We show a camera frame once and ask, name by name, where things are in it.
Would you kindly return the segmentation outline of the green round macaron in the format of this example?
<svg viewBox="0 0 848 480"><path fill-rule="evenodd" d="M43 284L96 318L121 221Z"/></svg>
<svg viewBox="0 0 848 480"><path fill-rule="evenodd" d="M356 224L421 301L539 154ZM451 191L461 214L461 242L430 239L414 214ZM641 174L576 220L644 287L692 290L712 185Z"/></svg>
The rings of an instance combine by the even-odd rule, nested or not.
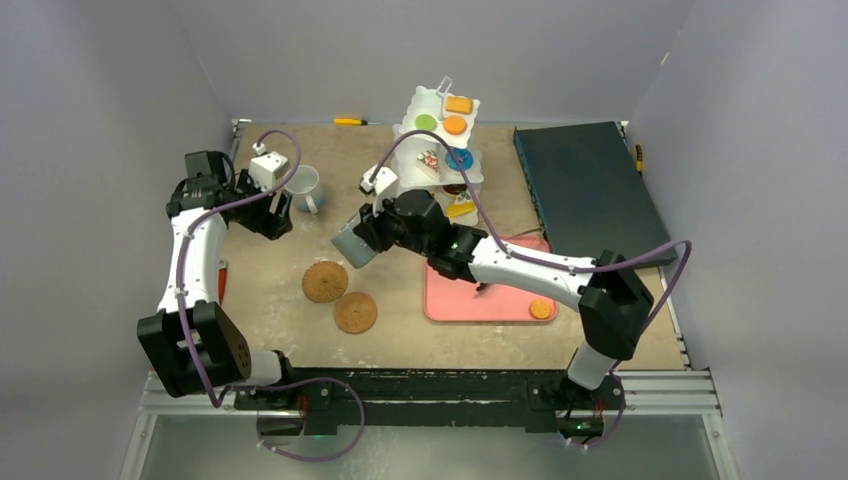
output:
<svg viewBox="0 0 848 480"><path fill-rule="evenodd" d="M414 119L416 130L434 131L438 127L438 120L431 114L421 113Z"/></svg>

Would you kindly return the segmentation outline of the round waffle coaster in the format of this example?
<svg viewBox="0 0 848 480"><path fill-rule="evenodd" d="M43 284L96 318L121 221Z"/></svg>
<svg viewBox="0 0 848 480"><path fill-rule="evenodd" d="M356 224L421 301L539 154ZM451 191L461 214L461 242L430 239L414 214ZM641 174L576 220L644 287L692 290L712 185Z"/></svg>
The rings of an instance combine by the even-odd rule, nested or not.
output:
<svg viewBox="0 0 848 480"><path fill-rule="evenodd" d="M349 277L343 266L332 261L311 265L302 277L305 297L315 303L334 302L347 290Z"/></svg>
<svg viewBox="0 0 848 480"><path fill-rule="evenodd" d="M372 296L363 292L352 292L338 299L333 317L341 331L360 334L376 323L378 307Z"/></svg>

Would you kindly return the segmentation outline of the white small cup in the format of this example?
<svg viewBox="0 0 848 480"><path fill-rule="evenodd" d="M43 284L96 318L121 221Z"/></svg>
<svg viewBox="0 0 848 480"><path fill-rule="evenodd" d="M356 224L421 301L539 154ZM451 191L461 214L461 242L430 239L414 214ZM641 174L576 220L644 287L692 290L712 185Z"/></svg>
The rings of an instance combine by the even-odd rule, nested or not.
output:
<svg viewBox="0 0 848 480"><path fill-rule="evenodd" d="M318 214L325 203L319 172L312 166L300 165L284 189L291 196L292 207L300 212Z"/></svg>

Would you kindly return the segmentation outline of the orange rectangular biscuit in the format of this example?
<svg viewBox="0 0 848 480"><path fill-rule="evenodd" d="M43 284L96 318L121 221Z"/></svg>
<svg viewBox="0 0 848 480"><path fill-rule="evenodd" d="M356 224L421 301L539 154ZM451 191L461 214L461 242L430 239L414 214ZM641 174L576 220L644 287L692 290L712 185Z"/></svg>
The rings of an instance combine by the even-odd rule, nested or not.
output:
<svg viewBox="0 0 848 480"><path fill-rule="evenodd" d="M471 115L474 101L468 97L449 95L444 101L444 110L454 114Z"/></svg>

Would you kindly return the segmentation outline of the grey mug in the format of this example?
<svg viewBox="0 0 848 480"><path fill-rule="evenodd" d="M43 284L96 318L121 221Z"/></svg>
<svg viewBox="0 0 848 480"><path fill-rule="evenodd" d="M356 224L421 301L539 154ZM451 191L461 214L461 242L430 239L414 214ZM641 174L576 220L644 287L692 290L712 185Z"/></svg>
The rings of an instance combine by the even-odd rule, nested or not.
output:
<svg viewBox="0 0 848 480"><path fill-rule="evenodd" d="M377 256L377 252L356 233L355 229L359 226L358 221L348 222L331 240L332 245L354 269L365 267Z"/></svg>

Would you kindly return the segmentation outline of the yellow triangular sprinkle cake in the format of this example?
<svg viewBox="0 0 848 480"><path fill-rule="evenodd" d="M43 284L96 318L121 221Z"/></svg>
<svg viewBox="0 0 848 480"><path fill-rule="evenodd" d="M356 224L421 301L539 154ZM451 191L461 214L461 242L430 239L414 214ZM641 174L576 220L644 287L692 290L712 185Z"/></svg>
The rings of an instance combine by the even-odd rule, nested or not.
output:
<svg viewBox="0 0 848 480"><path fill-rule="evenodd" d="M449 218L457 218L464 215L474 213L476 205L468 191L463 191L457 194L452 203L447 208L447 216Z"/></svg>

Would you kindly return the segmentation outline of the chocolate sprinkle donut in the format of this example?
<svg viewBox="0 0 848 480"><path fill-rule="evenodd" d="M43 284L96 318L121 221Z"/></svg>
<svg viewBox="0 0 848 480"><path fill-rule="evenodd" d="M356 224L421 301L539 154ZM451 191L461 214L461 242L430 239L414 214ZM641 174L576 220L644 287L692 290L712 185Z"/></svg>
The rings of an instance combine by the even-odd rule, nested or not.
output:
<svg viewBox="0 0 848 480"><path fill-rule="evenodd" d="M465 184L447 184L442 186L442 190L451 196L460 195L462 192L467 190L467 186Z"/></svg>

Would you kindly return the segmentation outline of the orange round cookie bottom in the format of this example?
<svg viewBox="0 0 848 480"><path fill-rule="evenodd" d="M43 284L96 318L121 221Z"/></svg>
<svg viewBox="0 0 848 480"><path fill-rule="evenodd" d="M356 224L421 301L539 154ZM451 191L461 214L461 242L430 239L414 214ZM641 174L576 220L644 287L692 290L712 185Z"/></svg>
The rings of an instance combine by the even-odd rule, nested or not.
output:
<svg viewBox="0 0 848 480"><path fill-rule="evenodd" d="M449 135L463 135L468 129L465 118L461 115L449 115L443 119L442 128Z"/></svg>

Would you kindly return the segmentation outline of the orange round cookie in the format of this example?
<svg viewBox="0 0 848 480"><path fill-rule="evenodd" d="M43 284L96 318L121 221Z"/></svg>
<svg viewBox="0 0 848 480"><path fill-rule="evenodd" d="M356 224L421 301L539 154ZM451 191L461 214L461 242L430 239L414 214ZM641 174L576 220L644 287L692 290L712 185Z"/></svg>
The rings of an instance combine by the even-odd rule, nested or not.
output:
<svg viewBox="0 0 848 480"><path fill-rule="evenodd" d="M449 135L463 135L468 129L465 118L461 115L449 115L443 119L442 128Z"/></svg>
<svg viewBox="0 0 848 480"><path fill-rule="evenodd" d="M544 299L534 299L529 305L529 313L533 319L548 320L553 315L553 306Z"/></svg>

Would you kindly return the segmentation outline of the orange round cookie top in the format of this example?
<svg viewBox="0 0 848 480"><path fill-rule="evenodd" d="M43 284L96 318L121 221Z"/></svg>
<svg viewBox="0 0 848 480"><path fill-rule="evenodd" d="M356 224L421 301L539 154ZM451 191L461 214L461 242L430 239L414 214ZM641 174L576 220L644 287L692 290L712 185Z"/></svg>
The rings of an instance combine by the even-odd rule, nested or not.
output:
<svg viewBox="0 0 848 480"><path fill-rule="evenodd" d="M534 299L529 305L529 313L533 319L548 320L553 315L553 306L544 299Z"/></svg>

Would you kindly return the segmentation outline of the pink serving tray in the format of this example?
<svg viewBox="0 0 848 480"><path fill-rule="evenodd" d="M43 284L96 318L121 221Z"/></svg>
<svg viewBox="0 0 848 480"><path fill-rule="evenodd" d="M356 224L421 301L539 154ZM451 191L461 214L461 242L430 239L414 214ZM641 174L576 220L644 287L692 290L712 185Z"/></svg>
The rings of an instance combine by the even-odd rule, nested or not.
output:
<svg viewBox="0 0 848 480"><path fill-rule="evenodd" d="M442 323L547 323L558 314L556 301L518 288L496 284L478 293L476 284L450 280L425 265L423 311L426 317ZM544 299L553 306L548 320L533 319L529 305Z"/></svg>

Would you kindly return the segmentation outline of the blue frosted donut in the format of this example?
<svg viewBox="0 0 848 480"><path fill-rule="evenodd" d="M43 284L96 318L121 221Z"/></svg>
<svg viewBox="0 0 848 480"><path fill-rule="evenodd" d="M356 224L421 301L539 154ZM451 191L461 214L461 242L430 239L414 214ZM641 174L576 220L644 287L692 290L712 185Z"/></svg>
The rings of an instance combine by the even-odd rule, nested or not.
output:
<svg viewBox="0 0 848 480"><path fill-rule="evenodd" d="M474 155L468 149L449 148L445 155L445 165L451 172L468 172L474 165Z"/></svg>

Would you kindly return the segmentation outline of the white three-tier cake stand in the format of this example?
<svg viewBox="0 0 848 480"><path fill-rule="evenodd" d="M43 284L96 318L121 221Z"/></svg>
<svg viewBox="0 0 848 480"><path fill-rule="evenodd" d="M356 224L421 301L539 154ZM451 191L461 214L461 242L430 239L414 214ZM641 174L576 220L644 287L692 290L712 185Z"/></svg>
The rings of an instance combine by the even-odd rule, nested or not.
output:
<svg viewBox="0 0 848 480"><path fill-rule="evenodd" d="M447 216L447 208L455 196L447 195L442 186L447 184L465 184L471 197L478 194L484 182L482 172L482 152L475 145L473 129L479 114L480 101L468 96L457 95L451 92L452 79L445 76L438 86L428 88L417 86L406 113L400 123L393 126L396 138L405 136L392 154L391 169L399 178L398 191L404 192L415 189L426 190L431 193L441 205ZM468 97L474 101L474 111L471 115L461 115L468 124L468 129L463 135L449 135L442 128L443 119L449 115L460 115L444 110L445 98L449 95ZM421 113L433 115L438 120L438 127L434 131L416 130L414 119ZM451 172L445 165L445 155L449 148L463 148L470 150L474 155L474 165L468 172ZM441 180L436 182L429 179L416 166L416 157L419 153L432 149L435 150L440 159ZM479 222L479 210L476 207L474 213L457 218L447 218L457 224L475 226Z"/></svg>

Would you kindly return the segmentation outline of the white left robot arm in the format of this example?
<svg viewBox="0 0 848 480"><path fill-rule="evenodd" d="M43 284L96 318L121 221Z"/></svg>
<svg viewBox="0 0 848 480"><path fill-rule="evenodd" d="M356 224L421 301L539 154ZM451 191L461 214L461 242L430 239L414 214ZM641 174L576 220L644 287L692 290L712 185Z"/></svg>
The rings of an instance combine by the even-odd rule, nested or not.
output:
<svg viewBox="0 0 848 480"><path fill-rule="evenodd" d="M275 351L252 351L224 312L222 247L230 223L275 240L292 229L291 196L273 187L290 168L261 152L236 171L229 156L198 151L185 157L187 176L166 205L173 250L166 288L154 315L137 323L137 338L173 397L231 385L259 386L272 408L297 399L298 382Z"/></svg>

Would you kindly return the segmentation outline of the white triangular fruit cake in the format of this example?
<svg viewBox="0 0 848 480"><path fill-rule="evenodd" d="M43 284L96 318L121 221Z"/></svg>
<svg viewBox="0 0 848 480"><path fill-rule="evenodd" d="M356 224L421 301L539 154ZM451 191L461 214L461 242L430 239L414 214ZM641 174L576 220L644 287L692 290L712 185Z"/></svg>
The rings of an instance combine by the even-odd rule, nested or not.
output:
<svg viewBox="0 0 848 480"><path fill-rule="evenodd" d="M429 179L436 182L441 180L440 159L435 150L428 149L419 153L416 157L416 166Z"/></svg>

